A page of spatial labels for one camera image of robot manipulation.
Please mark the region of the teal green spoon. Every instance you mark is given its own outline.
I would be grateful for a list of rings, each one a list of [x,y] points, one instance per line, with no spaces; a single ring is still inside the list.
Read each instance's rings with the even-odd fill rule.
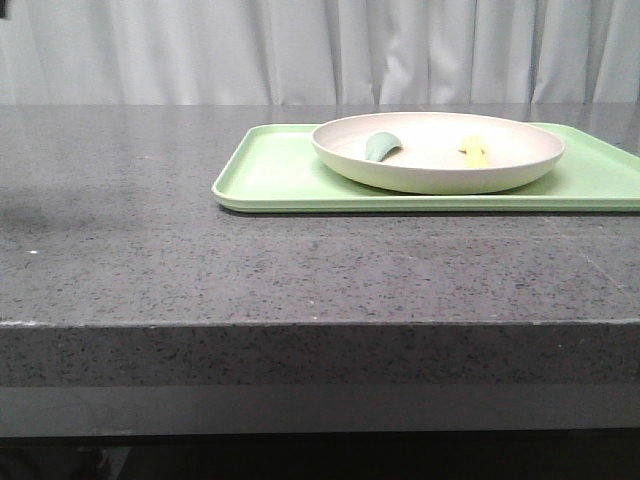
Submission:
[[[382,162],[394,150],[401,149],[402,142],[390,132],[376,132],[371,135],[365,144],[365,159],[373,162]]]

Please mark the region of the white pleated curtain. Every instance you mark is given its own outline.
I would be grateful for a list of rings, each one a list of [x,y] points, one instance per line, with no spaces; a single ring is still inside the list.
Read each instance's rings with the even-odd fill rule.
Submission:
[[[635,1],[5,1],[5,105],[635,102]]]

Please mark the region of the beige round plate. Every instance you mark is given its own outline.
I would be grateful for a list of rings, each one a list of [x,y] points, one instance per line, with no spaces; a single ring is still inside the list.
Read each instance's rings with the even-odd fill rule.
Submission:
[[[365,159],[367,139],[390,132],[402,142],[382,162]],[[459,151],[480,136],[489,166],[469,168]],[[550,172],[565,152],[554,133],[519,121],[463,113],[388,112],[327,122],[311,134],[320,160],[336,173],[369,186],[429,195],[504,191]]]

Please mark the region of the yellow plastic fork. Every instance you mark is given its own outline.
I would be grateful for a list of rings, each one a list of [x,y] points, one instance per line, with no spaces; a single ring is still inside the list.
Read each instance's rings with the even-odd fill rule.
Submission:
[[[466,136],[461,140],[459,151],[464,154],[464,163],[469,168],[488,167],[485,143],[480,136]]]

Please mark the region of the light green serving tray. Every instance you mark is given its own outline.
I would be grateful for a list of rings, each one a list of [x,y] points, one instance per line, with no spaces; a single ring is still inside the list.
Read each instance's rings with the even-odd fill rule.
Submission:
[[[566,143],[553,170],[505,192],[410,195],[344,178],[324,166],[309,124],[250,129],[212,186],[224,207],[245,213],[622,212],[639,210],[639,159],[561,124],[542,129]]]

